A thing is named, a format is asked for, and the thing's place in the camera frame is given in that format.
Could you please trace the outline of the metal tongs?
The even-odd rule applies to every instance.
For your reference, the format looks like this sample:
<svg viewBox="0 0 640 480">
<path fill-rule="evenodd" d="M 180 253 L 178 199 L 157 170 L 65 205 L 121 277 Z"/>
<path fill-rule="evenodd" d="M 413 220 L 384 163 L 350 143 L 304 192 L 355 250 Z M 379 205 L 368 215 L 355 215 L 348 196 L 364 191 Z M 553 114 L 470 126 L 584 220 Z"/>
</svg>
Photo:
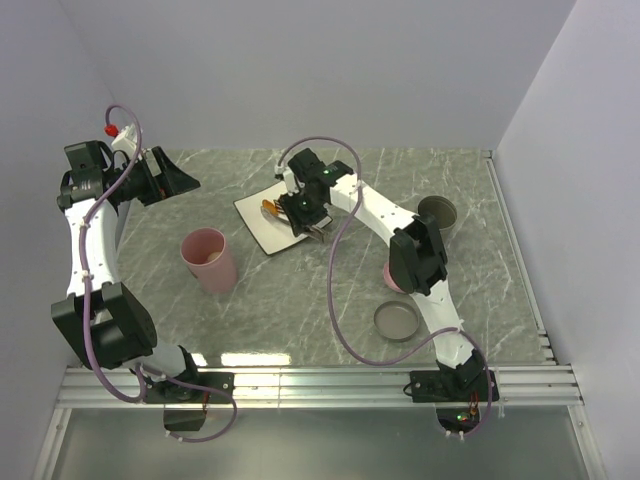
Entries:
<svg viewBox="0 0 640 480">
<path fill-rule="evenodd" d="M 328 239 L 328 233 L 327 231 L 315 224 L 304 224 L 301 223 L 300 221 L 297 221 L 296 219 L 292 219 L 284 210 L 283 206 L 280 204 L 280 202 L 278 200 L 273 200 L 271 202 L 273 202 L 281 211 L 279 216 L 272 216 L 270 215 L 267 211 L 265 211 L 262 208 L 262 201 L 261 201 L 261 211 L 263 213 L 263 215 L 266 218 L 270 218 L 273 220 L 276 220 L 280 223 L 283 223 L 285 225 L 287 225 L 288 227 L 291 228 L 293 234 L 295 237 L 299 236 L 299 235 L 306 235 L 309 238 L 312 238 L 320 243 L 326 243 L 327 239 Z"/>
</svg>

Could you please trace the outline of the orange food slice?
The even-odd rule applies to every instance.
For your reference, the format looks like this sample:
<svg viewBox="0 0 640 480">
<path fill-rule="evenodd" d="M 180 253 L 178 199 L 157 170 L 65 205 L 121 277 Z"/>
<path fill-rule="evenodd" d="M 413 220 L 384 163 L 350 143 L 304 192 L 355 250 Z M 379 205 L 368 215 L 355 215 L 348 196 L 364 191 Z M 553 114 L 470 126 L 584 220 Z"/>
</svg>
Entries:
<svg viewBox="0 0 640 480">
<path fill-rule="evenodd" d="M 262 208 L 272 216 L 279 216 L 281 213 L 279 208 L 269 200 L 262 201 Z"/>
</svg>

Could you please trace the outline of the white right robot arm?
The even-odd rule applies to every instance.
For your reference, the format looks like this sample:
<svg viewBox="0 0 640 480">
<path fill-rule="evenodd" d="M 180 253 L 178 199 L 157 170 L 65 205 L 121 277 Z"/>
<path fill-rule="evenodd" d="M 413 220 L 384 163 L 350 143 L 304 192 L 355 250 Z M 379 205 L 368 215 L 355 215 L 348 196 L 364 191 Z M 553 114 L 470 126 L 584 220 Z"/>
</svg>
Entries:
<svg viewBox="0 0 640 480">
<path fill-rule="evenodd" d="M 433 343 L 437 380 L 446 398 L 469 400 L 492 388 L 481 348 L 464 331 L 448 285 L 448 257 L 432 215 L 420 216 L 378 193 L 362 179 L 362 167 L 322 162 L 310 149 L 287 149 L 274 168 L 287 191 L 278 199 L 294 235 L 308 233 L 333 206 L 346 212 L 347 228 L 359 220 L 388 248 L 389 274 L 414 302 Z"/>
</svg>

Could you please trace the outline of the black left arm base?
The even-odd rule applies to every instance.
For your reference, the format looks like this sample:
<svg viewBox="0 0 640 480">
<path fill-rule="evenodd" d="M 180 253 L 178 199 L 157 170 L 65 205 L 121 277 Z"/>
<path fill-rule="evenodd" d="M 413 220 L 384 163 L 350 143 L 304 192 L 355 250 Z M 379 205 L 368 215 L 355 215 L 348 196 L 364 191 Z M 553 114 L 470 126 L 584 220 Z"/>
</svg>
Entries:
<svg viewBox="0 0 640 480">
<path fill-rule="evenodd" d="M 200 372 L 195 388 L 170 381 L 148 382 L 147 386 L 145 405 L 161 407 L 165 430 L 184 442 L 201 443 L 219 438 L 237 419 L 235 375 L 231 372 Z M 207 421 L 214 419 L 214 408 L 222 406 L 231 408 L 231 416 L 218 432 L 202 438 L 185 437 L 185 434 L 202 433 Z"/>
</svg>

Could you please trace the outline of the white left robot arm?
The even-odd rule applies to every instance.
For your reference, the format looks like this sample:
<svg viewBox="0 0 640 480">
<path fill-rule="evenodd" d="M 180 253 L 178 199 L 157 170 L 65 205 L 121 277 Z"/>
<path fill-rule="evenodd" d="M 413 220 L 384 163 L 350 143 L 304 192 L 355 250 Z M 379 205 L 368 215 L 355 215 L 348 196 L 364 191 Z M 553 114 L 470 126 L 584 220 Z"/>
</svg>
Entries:
<svg viewBox="0 0 640 480">
<path fill-rule="evenodd" d="M 149 155 L 123 151 L 92 140 L 69 145 L 70 164 L 61 179 L 57 204 L 72 240 L 70 282 L 63 300 L 51 307 L 54 324 L 82 364 L 102 377 L 125 367 L 147 385 L 167 382 L 180 402 L 196 399 L 203 379 L 182 346 L 162 343 L 150 313 L 120 280 L 117 271 L 118 208 L 137 200 L 149 206 L 199 188 L 156 146 Z"/>
</svg>

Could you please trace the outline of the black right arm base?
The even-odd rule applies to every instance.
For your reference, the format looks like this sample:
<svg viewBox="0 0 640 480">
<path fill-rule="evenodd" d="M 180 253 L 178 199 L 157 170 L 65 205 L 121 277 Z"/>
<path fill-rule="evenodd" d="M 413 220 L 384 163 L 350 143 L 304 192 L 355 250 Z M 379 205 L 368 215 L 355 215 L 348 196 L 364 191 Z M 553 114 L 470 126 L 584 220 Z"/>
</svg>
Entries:
<svg viewBox="0 0 640 480">
<path fill-rule="evenodd" d="M 435 404 L 446 434 L 466 437 L 482 423 L 480 404 L 488 408 L 500 399 L 495 373 L 484 369 L 469 382 L 459 382 L 445 370 L 413 370 L 403 394 L 416 404 Z"/>
</svg>

